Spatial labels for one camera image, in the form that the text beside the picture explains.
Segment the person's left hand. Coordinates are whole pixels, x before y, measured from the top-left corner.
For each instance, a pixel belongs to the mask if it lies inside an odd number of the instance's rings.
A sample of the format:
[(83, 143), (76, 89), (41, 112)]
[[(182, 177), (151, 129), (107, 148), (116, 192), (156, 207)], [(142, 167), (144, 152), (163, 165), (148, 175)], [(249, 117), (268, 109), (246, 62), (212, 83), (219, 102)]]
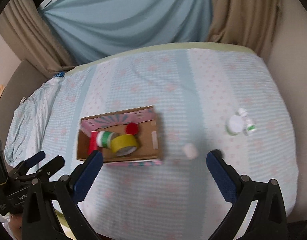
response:
[(10, 214), (10, 220), (8, 223), (9, 229), (16, 240), (22, 239), (22, 215), (21, 214)]

